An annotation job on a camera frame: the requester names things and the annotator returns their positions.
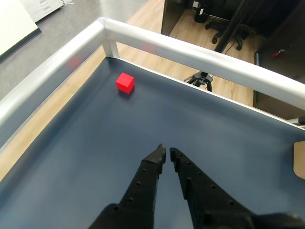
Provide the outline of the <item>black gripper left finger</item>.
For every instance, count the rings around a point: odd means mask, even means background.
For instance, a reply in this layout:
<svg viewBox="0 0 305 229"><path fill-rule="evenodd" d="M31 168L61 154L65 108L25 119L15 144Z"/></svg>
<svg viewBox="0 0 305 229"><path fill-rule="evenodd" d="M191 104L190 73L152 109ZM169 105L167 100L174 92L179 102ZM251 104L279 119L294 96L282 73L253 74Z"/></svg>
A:
<svg viewBox="0 0 305 229"><path fill-rule="evenodd" d="M159 175L166 161L160 144L145 157L120 203L109 204L91 224L91 229L152 229Z"/></svg>

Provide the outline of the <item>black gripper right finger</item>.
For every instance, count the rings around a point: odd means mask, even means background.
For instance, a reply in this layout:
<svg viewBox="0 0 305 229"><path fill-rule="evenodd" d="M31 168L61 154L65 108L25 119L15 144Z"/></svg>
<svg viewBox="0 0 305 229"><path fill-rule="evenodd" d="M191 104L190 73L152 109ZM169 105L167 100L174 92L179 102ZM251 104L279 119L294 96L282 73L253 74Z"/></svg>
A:
<svg viewBox="0 0 305 229"><path fill-rule="evenodd" d="M170 159L195 229L254 228L254 213L219 187L182 151L170 148Z"/></svg>

